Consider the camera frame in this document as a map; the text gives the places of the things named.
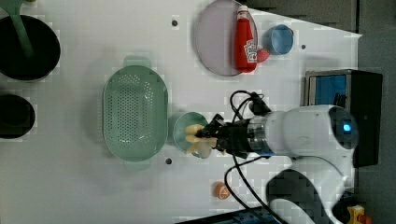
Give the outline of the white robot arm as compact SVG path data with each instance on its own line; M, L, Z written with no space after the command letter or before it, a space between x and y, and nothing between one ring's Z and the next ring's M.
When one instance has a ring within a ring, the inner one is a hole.
M359 128L354 117L336 105L311 105L289 111L256 112L226 122L215 116L192 128L210 147L245 158L285 156L291 165L265 185L264 207L284 224L343 224L333 213L347 189Z

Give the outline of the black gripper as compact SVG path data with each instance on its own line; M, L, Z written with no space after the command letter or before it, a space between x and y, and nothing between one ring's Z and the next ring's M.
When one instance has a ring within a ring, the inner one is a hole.
M216 149L222 154L234 154L236 157L246 159L251 151L248 145L248 124L244 121L234 123L227 122L220 114L215 117L204 128L196 133L199 138L217 138Z

